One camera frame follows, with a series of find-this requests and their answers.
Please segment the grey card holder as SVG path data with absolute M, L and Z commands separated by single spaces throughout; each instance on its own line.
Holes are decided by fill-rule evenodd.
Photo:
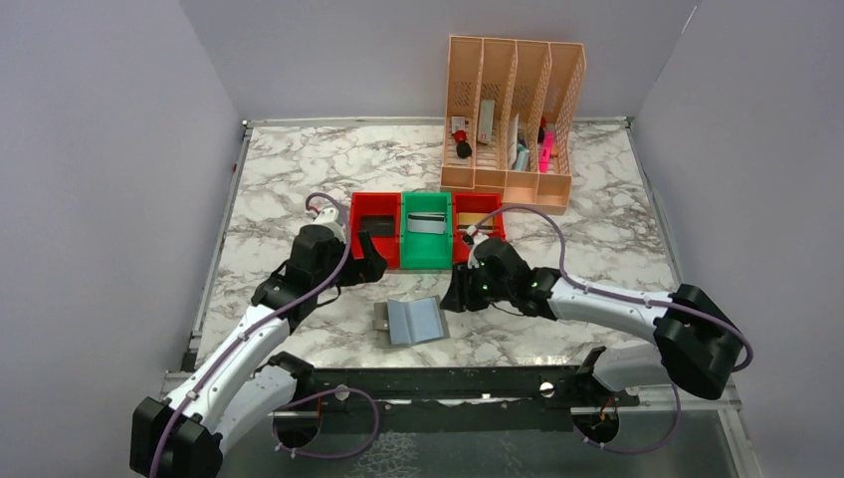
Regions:
M 439 296 L 375 303 L 372 326 L 382 348 L 408 348 L 450 337 Z

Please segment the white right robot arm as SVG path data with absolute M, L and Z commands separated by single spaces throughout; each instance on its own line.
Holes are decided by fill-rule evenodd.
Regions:
M 594 394 L 671 383 L 715 400 L 743 348 L 735 325 L 695 286 L 673 293 L 595 286 L 559 269 L 531 267 L 510 243 L 493 238 L 454 265 L 440 306 L 463 313 L 498 302 L 527 317 L 584 322 L 641 339 L 639 346 L 590 353 L 579 384 Z

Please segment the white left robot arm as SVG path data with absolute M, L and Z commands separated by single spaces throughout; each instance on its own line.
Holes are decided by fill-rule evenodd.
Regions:
M 387 261 L 368 232 L 354 242 L 335 223 L 310 224 L 290 258 L 255 291 L 235 331 L 163 399 L 145 398 L 132 415 L 129 467 L 144 477 L 214 477 L 225 454 L 277 409 L 317 418 L 324 392 L 314 367 L 280 345 L 318 305 L 321 291 L 379 281 Z

